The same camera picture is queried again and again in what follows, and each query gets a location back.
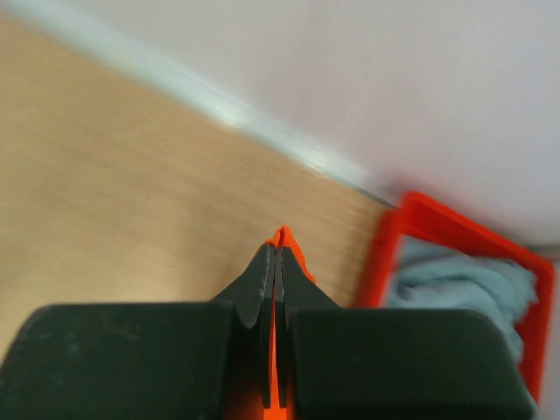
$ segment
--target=blue cloth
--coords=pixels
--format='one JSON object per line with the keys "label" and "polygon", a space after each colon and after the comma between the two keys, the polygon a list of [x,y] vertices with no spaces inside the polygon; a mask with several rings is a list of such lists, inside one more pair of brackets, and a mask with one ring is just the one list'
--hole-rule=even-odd
{"label": "blue cloth", "polygon": [[515,324],[536,302],[535,275],[516,262],[471,257],[455,249],[402,239],[391,308],[473,309],[502,331],[515,361],[523,342]]}

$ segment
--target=light wood surface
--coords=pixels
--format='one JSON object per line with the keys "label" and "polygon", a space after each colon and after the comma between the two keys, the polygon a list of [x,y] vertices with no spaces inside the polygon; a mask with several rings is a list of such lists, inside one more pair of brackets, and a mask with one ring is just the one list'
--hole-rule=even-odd
{"label": "light wood surface", "polygon": [[210,298],[281,224],[351,298],[383,207],[0,15],[0,355],[53,302]]}

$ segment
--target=red plastic crate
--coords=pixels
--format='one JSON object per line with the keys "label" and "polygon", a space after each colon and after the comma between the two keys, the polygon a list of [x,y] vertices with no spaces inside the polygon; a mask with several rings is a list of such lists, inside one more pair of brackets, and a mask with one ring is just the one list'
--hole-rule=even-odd
{"label": "red plastic crate", "polygon": [[420,192],[408,192],[397,209],[383,215],[372,240],[356,306],[382,306],[390,290],[391,273],[396,267],[399,240],[403,235],[445,245],[470,256],[507,258],[535,273],[538,303],[531,305],[516,330],[524,343],[519,369],[528,391],[538,403],[554,296],[552,265],[434,199]]}

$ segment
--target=gray fabric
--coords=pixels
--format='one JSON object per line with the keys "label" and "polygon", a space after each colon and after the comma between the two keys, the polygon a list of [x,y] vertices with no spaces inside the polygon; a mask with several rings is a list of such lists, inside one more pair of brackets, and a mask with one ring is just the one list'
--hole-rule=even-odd
{"label": "gray fabric", "polygon": [[536,302],[535,275],[516,262],[471,257],[406,236],[402,239],[391,308],[473,309],[502,331],[515,361],[523,343],[515,330]]}

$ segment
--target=orange plastic part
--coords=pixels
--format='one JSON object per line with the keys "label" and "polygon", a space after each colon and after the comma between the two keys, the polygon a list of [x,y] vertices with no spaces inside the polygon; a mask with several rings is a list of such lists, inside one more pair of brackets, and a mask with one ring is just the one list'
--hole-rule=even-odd
{"label": "orange plastic part", "polygon": [[420,192],[408,192],[401,205],[396,210],[387,211],[381,220],[372,240],[356,306],[383,306],[396,266],[399,240],[404,235],[445,245],[471,256],[507,258],[535,273],[538,303],[529,308],[516,330],[524,343],[519,369],[528,391],[538,403],[555,287],[552,265],[434,199]]}
{"label": "orange plastic part", "polygon": [[[301,251],[296,239],[294,238],[291,230],[287,226],[281,226],[265,243],[268,243],[274,248],[278,249],[280,247],[289,248],[296,256],[297,262],[301,267],[305,275],[315,283],[315,277],[307,269],[307,264],[305,263],[304,253]],[[270,326],[270,408],[264,411],[265,420],[286,420],[288,417],[288,412],[286,409],[280,408],[280,399],[278,396],[278,381],[277,381],[277,365],[276,365],[276,324],[274,311],[272,311],[272,324]]]}

